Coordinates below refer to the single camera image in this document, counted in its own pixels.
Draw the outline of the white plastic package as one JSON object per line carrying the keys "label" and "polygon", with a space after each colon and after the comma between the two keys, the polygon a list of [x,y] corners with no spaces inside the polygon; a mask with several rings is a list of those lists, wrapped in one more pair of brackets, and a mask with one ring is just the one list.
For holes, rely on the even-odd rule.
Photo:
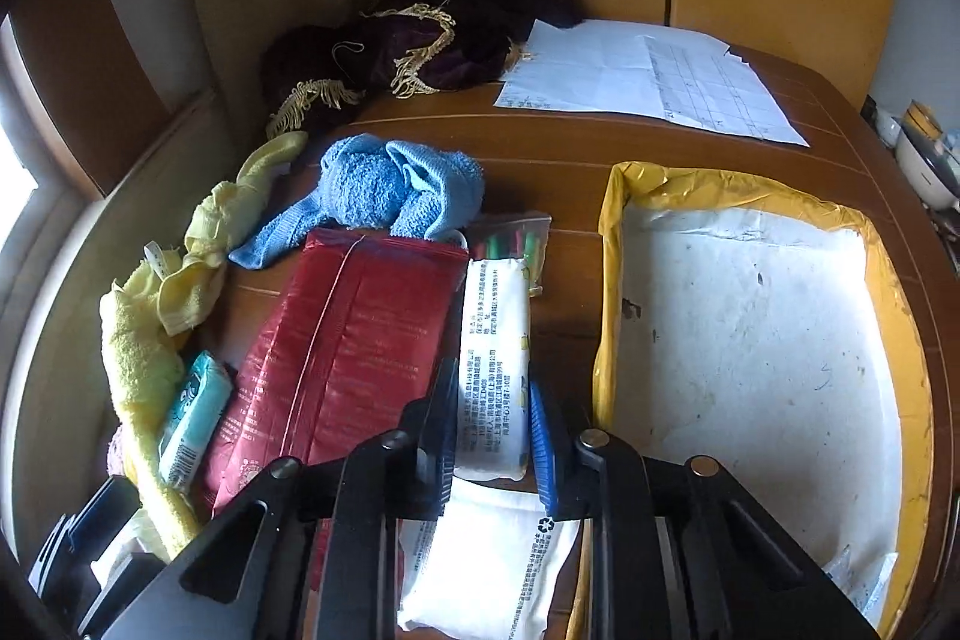
{"label": "white plastic package", "polygon": [[405,520],[397,625],[449,638],[544,637],[578,521],[558,521],[535,494],[452,481],[443,515]]}

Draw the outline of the white rice cooker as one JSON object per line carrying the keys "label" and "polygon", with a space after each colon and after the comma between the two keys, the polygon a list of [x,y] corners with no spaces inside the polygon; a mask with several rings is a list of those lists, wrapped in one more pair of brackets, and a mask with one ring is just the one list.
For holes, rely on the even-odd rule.
{"label": "white rice cooker", "polygon": [[905,124],[895,159],[919,200],[932,211],[957,211],[958,161],[923,131]]}

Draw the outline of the zip bag of pens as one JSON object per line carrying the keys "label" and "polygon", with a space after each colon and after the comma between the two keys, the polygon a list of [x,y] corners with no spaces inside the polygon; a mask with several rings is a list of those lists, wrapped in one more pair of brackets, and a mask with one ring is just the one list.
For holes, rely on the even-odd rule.
{"label": "zip bag of pens", "polygon": [[542,211],[480,214],[467,227],[466,239],[474,260],[523,260],[527,291],[542,294],[542,271],[550,237],[551,216]]}

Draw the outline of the blue towel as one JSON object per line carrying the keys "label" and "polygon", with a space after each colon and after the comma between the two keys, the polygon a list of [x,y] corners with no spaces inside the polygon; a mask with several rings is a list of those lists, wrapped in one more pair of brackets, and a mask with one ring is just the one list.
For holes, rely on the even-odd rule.
{"label": "blue towel", "polygon": [[384,142],[370,133],[327,148],[306,197],[228,253],[244,269],[272,266],[318,227],[386,230],[389,236],[464,245],[485,195],[480,164],[462,151]]}

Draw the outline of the yellow ceramic jar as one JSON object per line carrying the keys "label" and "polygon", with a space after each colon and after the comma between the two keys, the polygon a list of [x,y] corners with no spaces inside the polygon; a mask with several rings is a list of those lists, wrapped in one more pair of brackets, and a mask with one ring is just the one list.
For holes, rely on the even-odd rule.
{"label": "yellow ceramic jar", "polygon": [[935,120],[934,113],[926,104],[911,101],[905,115],[903,115],[903,124],[910,125],[921,131],[924,136],[928,136],[931,142],[937,142],[942,136],[942,128],[939,122]]}

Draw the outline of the teal small tissue pack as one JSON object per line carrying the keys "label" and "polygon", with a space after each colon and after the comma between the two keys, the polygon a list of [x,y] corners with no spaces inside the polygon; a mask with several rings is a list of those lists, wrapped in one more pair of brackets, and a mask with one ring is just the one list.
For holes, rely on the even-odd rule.
{"label": "teal small tissue pack", "polygon": [[190,364],[158,443],[158,474],[166,486],[187,494],[233,395],[228,372],[208,351]]}

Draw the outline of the red tissue pack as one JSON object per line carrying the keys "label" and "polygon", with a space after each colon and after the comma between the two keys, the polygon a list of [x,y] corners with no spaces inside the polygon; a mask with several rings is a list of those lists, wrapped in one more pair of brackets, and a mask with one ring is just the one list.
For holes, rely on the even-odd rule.
{"label": "red tissue pack", "polygon": [[430,388],[468,261],[441,242],[313,230],[206,452],[213,512],[279,456],[327,463],[395,427]]}

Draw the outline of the purple gold fringed cloth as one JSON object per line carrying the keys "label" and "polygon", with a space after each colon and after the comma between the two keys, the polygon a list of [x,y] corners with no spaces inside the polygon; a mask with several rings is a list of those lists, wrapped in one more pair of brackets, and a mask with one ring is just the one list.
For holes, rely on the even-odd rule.
{"label": "purple gold fringed cloth", "polygon": [[584,21],[579,0],[391,0],[338,26],[301,25],[260,56],[268,140],[345,124],[364,101],[462,91],[500,80],[535,23]]}

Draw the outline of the white paper sheets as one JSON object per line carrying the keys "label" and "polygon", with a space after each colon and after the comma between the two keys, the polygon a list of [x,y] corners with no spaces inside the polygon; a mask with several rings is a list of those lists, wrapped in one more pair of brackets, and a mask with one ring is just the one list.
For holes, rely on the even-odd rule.
{"label": "white paper sheets", "polygon": [[588,19],[569,29],[535,23],[494,103],[638,115],[718,135],[807,145],[729,44],[644,23]]}

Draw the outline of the white tissue pack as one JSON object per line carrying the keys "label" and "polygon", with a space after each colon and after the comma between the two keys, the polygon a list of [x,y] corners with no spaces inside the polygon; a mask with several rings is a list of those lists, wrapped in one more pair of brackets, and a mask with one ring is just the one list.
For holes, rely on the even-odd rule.
{"label": "white tissue pack", "polygon": [[529,292],[526,264],[467,266],[459,342],[454,474],[521,481],[529,453]]}

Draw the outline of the yellow towel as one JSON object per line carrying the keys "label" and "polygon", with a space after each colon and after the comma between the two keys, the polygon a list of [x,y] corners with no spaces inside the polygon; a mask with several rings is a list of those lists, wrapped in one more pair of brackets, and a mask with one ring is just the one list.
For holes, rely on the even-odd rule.
{"label": "yellow towel", "polygon": [[189,500],[160,478],[161,425],[185,375],[179,349],[212,314],[228,253],[251,236],[274,180],[306,143],[304,131],[286,131],[251,152],[234,179],[195,206],[179,250],[142,260],[99,301],[101,357],[121,424],[125,475],[166,554],[178,555],[200,530]]}

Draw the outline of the yellow lined white box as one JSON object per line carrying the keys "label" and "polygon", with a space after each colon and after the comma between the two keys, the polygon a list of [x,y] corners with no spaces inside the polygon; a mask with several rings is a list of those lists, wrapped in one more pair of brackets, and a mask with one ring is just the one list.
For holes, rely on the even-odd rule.
{"label": "yellow lined white box", "polygon": [[760,175],[620,163],[599,232],[597,424],[654,458],[716,458],[892,637],[928,532],[934,409],[877,227]]}

